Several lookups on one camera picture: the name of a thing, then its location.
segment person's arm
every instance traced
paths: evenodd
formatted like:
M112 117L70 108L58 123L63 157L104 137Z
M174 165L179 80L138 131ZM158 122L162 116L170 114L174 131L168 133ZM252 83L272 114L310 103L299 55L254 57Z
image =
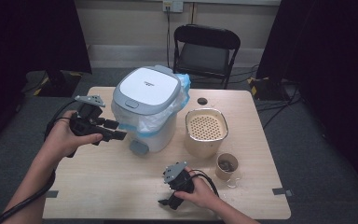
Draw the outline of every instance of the person's arm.
M227 224L258 223L217 197L203 179L195 177L192 180L194 183L193 193L176 191L175 196L190 201L199 207L214 211Z
M63 117L70 118L73 113L74 111L67 111ZM26 176L5 211L42 189L62 158L75 152L78 147L98 142L102 138L99 133L75 136L69 128L69 119L59 119L34 158ZM42 223L45 200L46 195L38 198L8 218L4 223Z

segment gray carpet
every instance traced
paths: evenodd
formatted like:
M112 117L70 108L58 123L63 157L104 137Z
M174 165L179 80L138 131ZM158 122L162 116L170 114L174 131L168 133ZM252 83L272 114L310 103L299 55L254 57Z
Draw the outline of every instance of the gray carpet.
M80 80L74 95L87 94L93 86L116 86L133 68L94 68L92 75ZM233 74L250 72L237 68ZM232 90L249 90L244 80L250 74L234 76ZM33 87L43 76L28 75ZM198 79L192 88L221 89L220 82ZM294 86L287 86L289 94ZM20 184L34 155L43 143L45 126L56 110L69 98L26 95L21 111L0 133L0 213ZM280 102L255 101L263 125L284 105ZM358 223L358 176L349 163L323 138L319 121L302 101L287 106L265 128L268 144L282 185L294 195L288 197L292 216L288 220L260 220L262 223ZM45 220L45 223L102 224L102 220ZM139 221L105 221L104 223L139 223Z

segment black wire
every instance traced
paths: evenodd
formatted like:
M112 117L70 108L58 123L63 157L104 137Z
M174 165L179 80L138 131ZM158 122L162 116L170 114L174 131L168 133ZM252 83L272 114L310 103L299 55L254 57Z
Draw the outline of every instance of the black wire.
M53 186L54 180L55 180L55 170L53 170L53 172L51 173L50 178L48 179L48 183L46 183L46 185L42 189L40 189L34 195L31 195L29 198L25 199L21 203L16 204L15 206L13 206L9 210L7 210L5 213L0 215L0 223L4 222L9 217L11 217L14 214L18 213L25 206L27 206L28 204L34 202L36 199L38 199L42 195L44 195L51 188L51 186Z
M48 137L48 134L50 133L51 129L54 126L54 123L56 122L57 117L61 114L61 112L68 106L73 104L74 102L76 102L76 100L73 100L63 106L61 106L61 108L59 110L57 110L57 112L54 114L53 118L51 119L51 121L48 123L47 127L46 127L46 131L45 131L45 140Z
M256 66L258 66L258 64L257 64L257 65L254 65L254 66L252 67L252 71L250 71L250 72L244 72L244 73L238 73L238 74L233 74L233 75L231 75L230 77L237 77L237 76L241 76L241 75L251 74L250 76L248 76L248 77L246 77L246 78L244 78L244 79L242 79L242 80L239 80L239 81L229 81L228 84L241 83L241 82L244 82L244 81L248 80L249 78L253 77L254 72L257 72L257 70L254 70L254 68L255 68ZM213 77L192 78L192 79L191 79L191 82L199 83L199 84L220 84L220 83L217 83L217 82L213 83L213 82L199 82L199 81L197 81L197 80L203 80L203 79L207 79L207 78L213 78Z
M171 19L170 19L170 7L165 7L167 10L167 20L168 20L168 29L167 29L167 65L170 67L170 47L171 47Z
M211 186L211 188L212 188L212 190L213 190L213 193L214 193L217 197L219 197L219 193L217 192L217 188L216 188L216 186L214 185L212 179L211 179L209 176L207 176L205 173L203 173L201 170L191 170L191 171L189 171L189 173L190 173L190 172L194 172L194 171L201 172L201 174L194 174L194 175L192 175L189 179L185 180L183 183L178 184L177 186L185 185L185 184L187 184L188 181L190 181L190 180L192 181L192 179L193 179L194 177L202 176L202 177L204 177L204 178L208 181L209 185Z
M193 7L191 8L191 24L194 23L194 7L196 3L193 2Z
M295 89L295 92L293 93L293 96L290 98L290 101L286 104L286 105L283 105L267 122L266 124L263 125L263 130L266 129L267 125L269 125L269 123L275 118L278 116L279 113L281 113L287 106L289 106L293 99L295 98L296 96L296 93L297 93L297 90L298 90L298 86L296 86L296 89Z
M298 103L300 99L301 98L295 100L294 102L290 103L289 105L294 105L294 104ZM281 108L284 105L287 105L287 102L286 101L280 101L280 102L277 102L277 103L265 103L265 104L262 104L262 105L256 105L256 107L258 107L258 106L267 106L267 105L278 105L278 106L273 106L273 107L268 107L268 108L264 107L264 108L261 108L261 109L257 109L257 112L263 112L263 111L271 110L271 109L278 109L278 108Z
M28 92L28 91L31 91L31 90L33 90L33 89L39 87L39 86L43 83L43 80L45 80L46 74L47 74L47 72L45 71L45 74L42 76L42 78L39 80L39 82L38 82L36 85L34 85L33 87L31 87L31 88L28 89L28 90L22 91L21 93L26 93L26 92Z

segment wooden table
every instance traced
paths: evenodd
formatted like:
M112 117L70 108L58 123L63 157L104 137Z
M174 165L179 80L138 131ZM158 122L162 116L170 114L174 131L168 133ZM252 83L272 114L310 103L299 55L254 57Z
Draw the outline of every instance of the wooden table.
M106 119L114 119L110 109L113 89L89 90L89 95L99 94L106 103L101 115ZM285 195L272 192L282 184L251 94L223 90L190 90L189 94L190 101L178 113L176 132L160 152L135 155L126 138L101 142L98 147L80 147L72 159L64 159L51 188L58 191L57 198L47 198L43 218L218 219L213 212L190 202L183 202L176 211L158 203L172 194L169 185L163 183L162 173L166 166L178 161L187 161L191 168L204 171L217 186L220 197L248 216L289 218ZM200 97L206 98L208 104L199 105ZM218 109L226 118L228 137L218 154L229 152L238 158L240 166L232 178L235 181L225 182L215 176L216 156L196 159L184 147L186 113L202 107Z

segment beige basket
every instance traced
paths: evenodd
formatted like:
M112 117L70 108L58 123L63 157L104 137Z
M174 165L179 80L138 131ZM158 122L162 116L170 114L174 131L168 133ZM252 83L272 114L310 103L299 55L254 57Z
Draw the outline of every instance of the beige basket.
M227 123L220 111L202 108L187 113L185 147L191 155L211 158L227 135Z

